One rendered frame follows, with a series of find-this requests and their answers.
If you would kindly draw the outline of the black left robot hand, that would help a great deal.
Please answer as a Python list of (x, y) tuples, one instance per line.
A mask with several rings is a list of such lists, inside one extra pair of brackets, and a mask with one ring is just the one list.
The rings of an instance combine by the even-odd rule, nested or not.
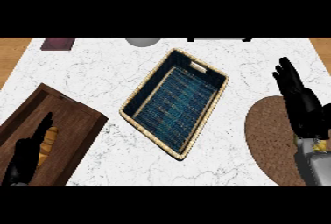
[(52, 113), (46, 114), (46, 117), (36, 128), (35, 135), (29, 138), (18, 139), (15, 142), (15, 154), (6, 167), (2, 186), (11, 186), (11, 183), (14, 182), (29, 184), (35, 177), (40, 144), (45, 140), (48, 129), (54, 124), (52, 115)]

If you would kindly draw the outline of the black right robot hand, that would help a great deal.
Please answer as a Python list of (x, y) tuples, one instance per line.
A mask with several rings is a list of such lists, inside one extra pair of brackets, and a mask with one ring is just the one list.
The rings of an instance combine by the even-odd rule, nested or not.
[(296, 67), (287, 57), (275, 66), (274, 78), (284, 96), (284, 104), (295, 133), (302, 138), (329, 140), (331, 103), (321, 104), (314, 90), (305, 87)]

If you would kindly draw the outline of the brown round woven placemat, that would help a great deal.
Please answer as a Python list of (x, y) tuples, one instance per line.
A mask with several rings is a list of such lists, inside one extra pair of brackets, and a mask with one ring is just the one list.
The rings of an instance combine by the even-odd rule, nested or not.
[(264, 173), (280, 186), (306, 186), (296, 166), (296, 143), (283, 96), (252, 106), (244, 122), (249, 149)]

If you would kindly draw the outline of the wicker basket with blue lining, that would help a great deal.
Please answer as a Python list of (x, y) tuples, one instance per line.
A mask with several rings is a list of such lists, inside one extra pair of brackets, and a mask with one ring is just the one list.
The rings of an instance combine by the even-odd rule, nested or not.
[(120, 107), (120, 115), (169, 155), (184, 160), (228, 84), (228, 75), (173, 48)]

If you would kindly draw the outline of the yellow bread loaf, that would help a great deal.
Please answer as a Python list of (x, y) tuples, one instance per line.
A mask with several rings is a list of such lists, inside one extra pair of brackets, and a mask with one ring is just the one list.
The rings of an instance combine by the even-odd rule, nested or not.
[(45, 163), (48, 156), (51, 154), (57, 139), (58, 139), (58, 127), (52, 126), (46, 131), (45, 140), (40, 144), (37, 165), (42, 165)]

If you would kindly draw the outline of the brown wooden tray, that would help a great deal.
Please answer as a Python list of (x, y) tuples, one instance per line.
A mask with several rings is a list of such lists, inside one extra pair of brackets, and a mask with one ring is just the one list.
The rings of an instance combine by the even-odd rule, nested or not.
[(33, 136), (49, 112), (54, 113), (54, 126), (58, 128), (57, 141), (30, 185), (64, 186), (70, 180), (108, 118), (42, 83), (0, 125), (0, 182), (17, 140)]

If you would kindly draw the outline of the grey and black appliance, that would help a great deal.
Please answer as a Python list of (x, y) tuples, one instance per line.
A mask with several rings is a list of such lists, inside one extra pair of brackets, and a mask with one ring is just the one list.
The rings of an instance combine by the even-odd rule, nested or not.
[(197, 41), (216, 41), (216, 42), (252, 42), (253, 38), (188, 38), (188, 42), (194, 43)]

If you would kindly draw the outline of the maroon flat block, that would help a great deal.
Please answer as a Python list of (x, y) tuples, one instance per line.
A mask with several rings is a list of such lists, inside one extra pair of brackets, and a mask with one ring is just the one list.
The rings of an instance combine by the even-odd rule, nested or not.
[(70, 51), (74, 45), (74, 38), (46, 38), (40, 47), (42, 51)]

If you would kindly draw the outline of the grey round bowl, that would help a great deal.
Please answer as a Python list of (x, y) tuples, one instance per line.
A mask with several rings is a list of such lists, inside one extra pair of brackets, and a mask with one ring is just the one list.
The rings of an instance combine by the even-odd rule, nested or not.
[(156, 45), (162, 38), (126, 38), (126, 40), (136, 47), (148, 47)]

